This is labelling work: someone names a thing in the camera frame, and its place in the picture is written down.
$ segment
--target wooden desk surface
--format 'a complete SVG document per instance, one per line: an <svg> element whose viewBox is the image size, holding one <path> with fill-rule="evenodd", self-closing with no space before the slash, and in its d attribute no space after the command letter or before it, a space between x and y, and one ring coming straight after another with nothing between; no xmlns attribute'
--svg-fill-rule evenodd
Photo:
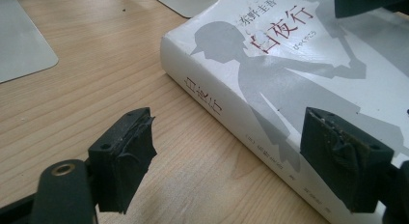
<svg viewBox="0 0 409 224"><path fill-rule="evenodd" d="M148 106L158 156L127 215L100 223L327 223L161 69L184 18L155 0L18 1L60 62L0 84L0 207Z"/></svg>

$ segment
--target wooden table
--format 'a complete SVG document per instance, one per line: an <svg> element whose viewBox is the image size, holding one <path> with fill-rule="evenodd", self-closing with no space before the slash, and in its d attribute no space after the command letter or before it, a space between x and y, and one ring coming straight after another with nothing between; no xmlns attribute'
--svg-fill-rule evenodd
<svg viewBox="0 0 409 224"><path fill-rule="evenodd" d="M127 215L100 223L327 223L161 69L184 18L155 0L18 1L60 61L0 84L0 207L148 106L158 156Z"/></svg>

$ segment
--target white book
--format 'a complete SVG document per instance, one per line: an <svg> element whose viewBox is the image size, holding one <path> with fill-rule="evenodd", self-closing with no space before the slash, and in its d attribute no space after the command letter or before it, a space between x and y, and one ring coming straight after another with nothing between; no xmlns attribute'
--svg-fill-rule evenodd
<svg viewBox="0 0 409 224"><path fill-rule="evenodd" d="M219 0L167 33L162 68L332 223L354 213L300 155L306 107L333 112L409 159L409 21L336 19L334 0Z"/></svg>

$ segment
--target gray laptop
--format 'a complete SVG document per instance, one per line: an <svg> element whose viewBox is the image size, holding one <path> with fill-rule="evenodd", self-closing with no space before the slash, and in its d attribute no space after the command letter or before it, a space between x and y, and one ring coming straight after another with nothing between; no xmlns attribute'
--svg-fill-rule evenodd
<svg viewBox="0 0 409 224"><path fill-rule="evenodd" d="M178 14L190 18L213 5L218 0L158 0Z"/></svg>

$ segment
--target book cover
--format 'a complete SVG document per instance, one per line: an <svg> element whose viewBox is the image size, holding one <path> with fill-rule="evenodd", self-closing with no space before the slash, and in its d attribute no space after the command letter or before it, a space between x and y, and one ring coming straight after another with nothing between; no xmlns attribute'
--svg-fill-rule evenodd
<svg viewBox="0 0 409 224"><path fill-rule="evenodd" d="M409 22L378 9L336 19L334 0L220 0L167 33L162 68L333 223L353 213L300 155L306 107L333 112L409 159Z"/></svg>

